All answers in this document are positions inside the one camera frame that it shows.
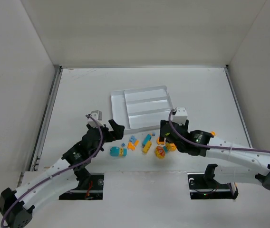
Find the teal long duplo brick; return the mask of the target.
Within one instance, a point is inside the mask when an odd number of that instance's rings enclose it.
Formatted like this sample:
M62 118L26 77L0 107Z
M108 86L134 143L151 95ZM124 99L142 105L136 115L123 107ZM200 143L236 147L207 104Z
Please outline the teal long duplo brick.
M145 147L146 144L151 140L151 138L152 138L151 134L147 134L147 136L144 138L142 142L142 146Z

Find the teal rounded duplo block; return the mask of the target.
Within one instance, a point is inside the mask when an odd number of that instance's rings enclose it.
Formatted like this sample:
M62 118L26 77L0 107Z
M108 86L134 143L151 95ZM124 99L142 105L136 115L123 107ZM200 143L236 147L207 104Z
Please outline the teal rounded duplo block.
M119 147L112 147L110 149L110 155L114 156L114 157L120 156L120 148Z

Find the yellow long duplo brick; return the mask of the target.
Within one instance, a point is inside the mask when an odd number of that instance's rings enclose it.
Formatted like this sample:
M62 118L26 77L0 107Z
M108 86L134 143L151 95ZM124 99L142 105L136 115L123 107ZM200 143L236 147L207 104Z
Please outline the yellow long duplo brick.
M146 144L145 144L145 146L143 147L143 153L148 153L148 151L150 150L150 148L151 148L151 146L152 146L152 142L151 141L148 141Z

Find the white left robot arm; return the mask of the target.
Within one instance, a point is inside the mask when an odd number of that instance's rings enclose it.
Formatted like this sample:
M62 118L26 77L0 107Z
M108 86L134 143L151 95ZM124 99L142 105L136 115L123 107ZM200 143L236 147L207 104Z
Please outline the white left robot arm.
M60 195L88 184L91 174L86 166L102 150L105 143L121 140L125 127L113 119L110 128L88 115L87 133L45 172L27 184L0 194L2 228L23 228L34 212Z

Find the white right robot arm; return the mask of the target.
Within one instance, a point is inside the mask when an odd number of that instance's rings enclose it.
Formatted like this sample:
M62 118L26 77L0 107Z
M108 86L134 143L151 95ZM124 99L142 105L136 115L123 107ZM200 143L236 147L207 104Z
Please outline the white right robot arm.
M214 188L230 182L261 185L270 191L270 151L236 145L211 133L188 131L188 121L183 125L162 120L160 140L173 143L177 150L191 156L215 158L234 163L234 167L208 164L204 180Z

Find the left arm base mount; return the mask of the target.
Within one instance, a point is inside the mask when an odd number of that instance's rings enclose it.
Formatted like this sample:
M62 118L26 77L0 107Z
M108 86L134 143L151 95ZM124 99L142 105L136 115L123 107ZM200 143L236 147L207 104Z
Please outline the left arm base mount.
M75 189L59 196L59 200L102 200L104 173L88 173Z

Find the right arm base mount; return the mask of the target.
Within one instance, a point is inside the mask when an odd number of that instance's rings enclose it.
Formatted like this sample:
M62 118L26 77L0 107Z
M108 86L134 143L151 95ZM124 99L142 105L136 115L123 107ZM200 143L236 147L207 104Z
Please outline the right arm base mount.
M215 177L217 164L209 164L205 172L188 172L189 193L192 200L235 200L238 188L235 183L220 184Z

